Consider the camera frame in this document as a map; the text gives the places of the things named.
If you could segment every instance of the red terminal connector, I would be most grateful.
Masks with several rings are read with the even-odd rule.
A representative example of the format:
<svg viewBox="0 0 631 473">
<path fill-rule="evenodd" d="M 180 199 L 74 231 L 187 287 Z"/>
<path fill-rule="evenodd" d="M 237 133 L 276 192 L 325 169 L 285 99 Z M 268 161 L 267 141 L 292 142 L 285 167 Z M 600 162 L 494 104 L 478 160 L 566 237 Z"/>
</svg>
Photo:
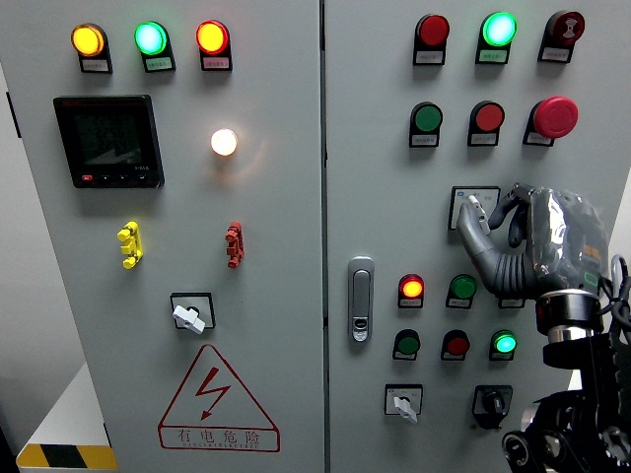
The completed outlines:
<svg viewBox="0 0 631 473">
<path fill-rule="evenodd" d="M 244 234 L 239 222 L 232 222 L 226 232 L 226 241 L 228 242 L 228 248 L 226 254 L 230 256 L 228 261 L 228 267 L 235 269 L 244 260 Z"/>
</svg>

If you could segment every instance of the yellow black striped tape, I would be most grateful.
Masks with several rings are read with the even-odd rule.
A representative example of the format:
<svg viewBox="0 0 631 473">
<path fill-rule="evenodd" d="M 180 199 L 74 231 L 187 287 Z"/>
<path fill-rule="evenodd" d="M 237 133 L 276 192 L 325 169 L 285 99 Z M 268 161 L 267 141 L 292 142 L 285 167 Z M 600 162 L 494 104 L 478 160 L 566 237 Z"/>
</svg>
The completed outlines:
<svg viewBox="0 0 631 473">
<path fill-rule="evenodd" d="M 101 445 L 49 445 L 29 443 L 18 456 L 18 466 L 33 468 L 86 468 L 117 470 L 114 452 Z"/>
</svg>

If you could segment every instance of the gray metal panel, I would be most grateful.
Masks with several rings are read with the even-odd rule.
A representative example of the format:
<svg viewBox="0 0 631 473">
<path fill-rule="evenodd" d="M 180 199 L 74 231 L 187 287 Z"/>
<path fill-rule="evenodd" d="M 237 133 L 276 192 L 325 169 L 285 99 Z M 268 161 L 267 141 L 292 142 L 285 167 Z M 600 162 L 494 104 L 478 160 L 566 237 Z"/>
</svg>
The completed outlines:
<svg viewBox="0 0 631 473">
<path fill-rule="evenodd" d="M 194 34 L 208 19 L 230 30 L 232 73 L 200 71 Z M 174 73 L 143 71 L 133 32 L 148 20 L 169 32 Z M 70 33 L 84 22 L 105 30 L 112 76 L 81 74 Z M 0 32 L 0 58 L 120 470 L 322 471 L 318 2 L 16 0 L 3 2 Z M 52 99 L 124 94 L 153 99 L 165 187 L 75 189 Z M 240 139 L 229 159 L 209 147 L 223 127 Z M 116 239 L 128 220 L 139 223 L 145 245 L 131 271 L 121 266 Z M 232 220 L 244 226 L 237 270 L 226 266 Z M 175 330 L 173 292 L 211 292 L 217 327 L 201 336 Z M 160 447 L 158 424 L 208 343 L 278 427 L 280 453 Z M 241 420 L 244 406 L 234 399 L 228 393 L 219 405 Z M 199 414 L 191 404 L 191 422 Z"/>
<path fill-rule="evenodd" d="M 562 9 L 586 18 L 572 63 L 538 64 L 548 18 Z M 519 30 L 506 66 L 475 66 L 484 18 L 509 10 Z M 414 28 L 421 17 L 444 15 L 451 25 L 444 67 L 413 68 Z M 612 229 L 629 170 L 631 118 L 629 40 L 624 1 L 498 2 L 483 0 L 326 2 L 326 117 L 331 471 L 507 471 L 504 432 L 520 427 L 533 400 L 567 386 L 569 374 L 545 367 L 544 337 L 533 305 L 499 310 L 478 288 L 472 310 L 445 308 L 449 282 L 474 269 L 447 224 L 452 186 L 515 181 L 584 194 Z M 551 149 L 525 147 L 530 109 L 553 95 L 579 105 L 576 129 Z M 506 111 L 497 148 L 467 148 L 469 114 L 480 101 Z M 433 101 L 444 113 L 437 149 L 408 148 L 410 112 Z M 497 237 L 505 241 L 505 236 Z M 357 255 L 375 261 L 373 337 L 349 340 L 347 266 Z M 420 274 L 425 306 L 397 309 L 403 275 Z M 393 361 L 396 333 L 420 334 L 416 362 Z M 465 330 L 471 350 L 462 363 L 442 362 L 443 336 Z M 515 331 L 515 360 L 490 363 L 491 335 Z M 422 383 L 419 424 L 384 415 L 386 383 Z M 515 389 L 502 432 L 473 428 L 476 384 Z"/>
</svg>

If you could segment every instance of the green indicator light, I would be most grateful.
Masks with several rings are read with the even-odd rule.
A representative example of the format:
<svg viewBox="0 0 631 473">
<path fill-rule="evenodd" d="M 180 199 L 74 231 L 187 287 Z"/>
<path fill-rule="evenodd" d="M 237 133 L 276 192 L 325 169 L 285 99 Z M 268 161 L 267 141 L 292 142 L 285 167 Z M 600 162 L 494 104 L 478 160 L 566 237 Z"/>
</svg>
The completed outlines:
<svg viewBox="0 0 631 473">
<path fill-rule="evenodd" d="M 508 12 L 494 13 L 484 22 L 482 35 L 491 46 L 506 46 L 515 37 L 517 20 Z"/>
<path fill-rule="evenodd" d="M 414 122 L 421 131 L 433 131 L 440 126 L 442 121 L 441 111 L 431 105 L 419 108 L 414 117 Z"/>
<path fill-rule="evenodd" d="M 160 54 L 167 47 L 167 32 L 155 22 L 138 25 L 134 39 L 138 49 L 150 56 Z"/>
<path fill-rule="evenodd" d="M 511 353 L 517 347 L 517 340 L 511 332 L 504 332 L 495 338 L 494 345 L 500 353 Z"/>
<path fill-rule="evenodd" d="M 598 276 L 592 273 L 585 273 L 585 282 L 592 285 L 598 286 Z"/>
<path fill-rule="evenodd" d="M 450 284 L 450 289 L 458 299 L 471 299 L 475 295 L 477 286 L 470 276 L 456 276 Z"/>
<path fill-rule="evenodd" d="M 412 337 L 405 337 L 400 342 L 398 342 L 398 351 L 403 355 L 413 355 L 418 352 L 418 349 L 421 348 L 418 340 Z"/>
</svg>

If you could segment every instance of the lightning bolt symbol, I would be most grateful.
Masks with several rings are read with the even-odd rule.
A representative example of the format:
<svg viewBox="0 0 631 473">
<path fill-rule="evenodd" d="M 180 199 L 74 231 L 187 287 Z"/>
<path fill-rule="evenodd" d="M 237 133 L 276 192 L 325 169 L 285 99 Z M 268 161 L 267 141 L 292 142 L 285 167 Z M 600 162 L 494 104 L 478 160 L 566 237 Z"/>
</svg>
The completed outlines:
<svg viewBox="0 0 631 473">
<path fill-rule="evenodd" d="M 208 384 L 210 384 L 210 382 L 214 379 L 214 377 L 217 375 L 218 372 L 219 372 L 219 369 L 213 367 L 212 370 L 206 376 L 206 379 L 204 379 L 204 382 L 201 383 L 201 386 L 199 386 L 199 389 L 197 389 L 197 392 L 195 393 L 195 396 L 203 396 L 204 394 L 210 394 L 212 392 L 221 392 L 221 394 L 219 394 L 217 399 L 215 399 L 215 402 L 213 402 L 213 405 L 210 406 L 208 410 L 201 413 L 202 421 L 205 419 L 208 419 L 212 415 L 210 411 L 213 410 L 213 407 L 217 405 L 217 403 L 221 400 L 221 398 L 226 395 L 226 393 L 228 392 L 228 389 L 230 389 L 230 386 L 222 386 L 222 387 L 216 387 L 214 389 L 206 389 L 208 387 Z"/>
</svg>

